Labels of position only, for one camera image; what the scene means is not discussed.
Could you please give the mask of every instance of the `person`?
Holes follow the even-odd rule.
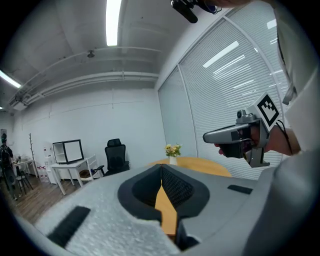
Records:
[[[254,0],[204,1],[208,6],[235,8]],[[313,150],[319,147],[320,136],[315,130],[320,124],[319,114],[317,114],[319,110],[317,97],[320,93],[319,59],[304,30],[290,12],[276,0],[262,1],[271,5],[277,21],[279,60],[289,84],[282,103],[286,105],[290,103],[285,116],[291,127],[295,129],[286,128],[287,142],[280,128],[274,126],[270,131],[265,152],[272,150],[291,156],[299,153],[301,149]],[[260,130],[252,127],[251,138],[256,145],[259,137]]]
[[[14,173],[11,158],[14,157],[10,147],[7,146],[7,135],[4,133],[1,136],[2,145],[0,146],[0,166],[4,175],[4,180],[10,194],[14,200],[17,200],[16,187],[17,184],[16,176]]]

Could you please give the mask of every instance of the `flower vase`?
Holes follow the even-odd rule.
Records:
[[[170,163],[170,165],[177,166],[178,165],[177,158],[175,156],[169,156],[169,163]]]

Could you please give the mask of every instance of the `black rubber pad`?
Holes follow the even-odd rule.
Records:
[[[244,193],[247,195],[250,195],[253,190],[252,188],[245,187],[245,186],[238,186],[238,185],[230,185],[230,186],[228,186],[228,189],[234,190],[234,191],[237,191],[240,193]]]
[[[86,207],[76,206],[47,237],[64,248],[90,211]]]

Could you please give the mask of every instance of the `table leg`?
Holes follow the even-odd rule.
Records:
[[[38,170],[36,168],[36,164],[35,164],[35,161],[32,161],[32,166],[33,166],[33,170],[34,170],[34,174],[35,176],[38,178],[39,177],[39,174],[38,174]]]
[[[25,168],[26,168],[26,172],[28,173],[28,176],[30,176],[30,170],[29,170],[28,163],[25,164]]]
[[[74,171],[75,171],[76,177],[77,177],[77,179],[78,179],[78,181],[80,183],[80,186],[83,187],[84,184],[82,183],[82,180],[81,180],[81,177],[80,177],[80,174],[79,174],[78,170],[76,168],[74,168]]]
[[[62,186],[60,180],[57,178],[56,169],[55,169],[55,168],[52,168],[52,170],[53,170],[52,173],[53,173],[54,179],[55,179],[56,183],[58,183],[59,188],[61,189],[62,194],[66,195],[66,191],[64,190],[64,187]]]
[[[70,180],[71,180],[72,185],[75,185],[74,180],[72,179],[72,176],[71,176],[70,169],[67,169],[67,170],[68,170],[68,173],[69,173],[69,176],[70,176]]]

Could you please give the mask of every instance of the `wooden table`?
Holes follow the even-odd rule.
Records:
[[[192,169],[205,174],[231,177],[231,174],[226,168],[207,159],[197,157],[177,157],[177,163],[180,167]],[[169,164],[169,159],[162,159],[160,161],[150,163],[149,165],[155,164]],[[164,233],[174,236],[176,234],[177,212],[171,204],[162,186],[156,197],[155,208],[162,213],[161,226]]]

